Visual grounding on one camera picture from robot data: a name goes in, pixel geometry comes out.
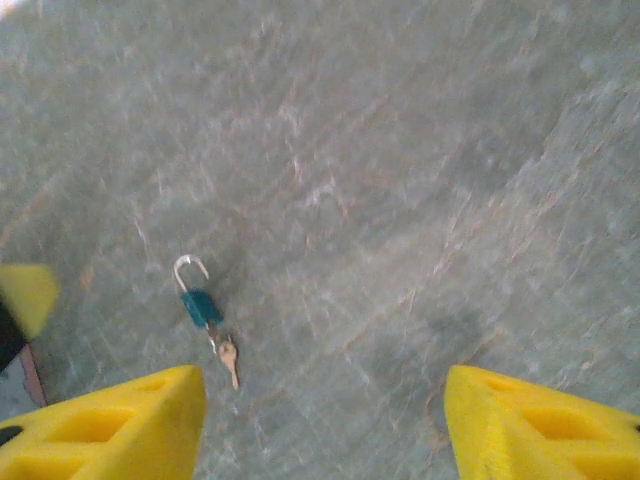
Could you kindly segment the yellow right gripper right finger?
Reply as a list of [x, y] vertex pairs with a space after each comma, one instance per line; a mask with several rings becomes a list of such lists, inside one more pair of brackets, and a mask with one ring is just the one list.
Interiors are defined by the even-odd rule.
[[638, 416], [474, 366], [449, 369], [444, 411], [462, 479], [636, 479]]

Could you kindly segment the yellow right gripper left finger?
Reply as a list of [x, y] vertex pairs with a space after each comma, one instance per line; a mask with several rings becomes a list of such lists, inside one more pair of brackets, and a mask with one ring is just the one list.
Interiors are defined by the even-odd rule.
[[4, 479], [190, 479], [206, 412], [201, 369], [172, 367], [1, 423]]

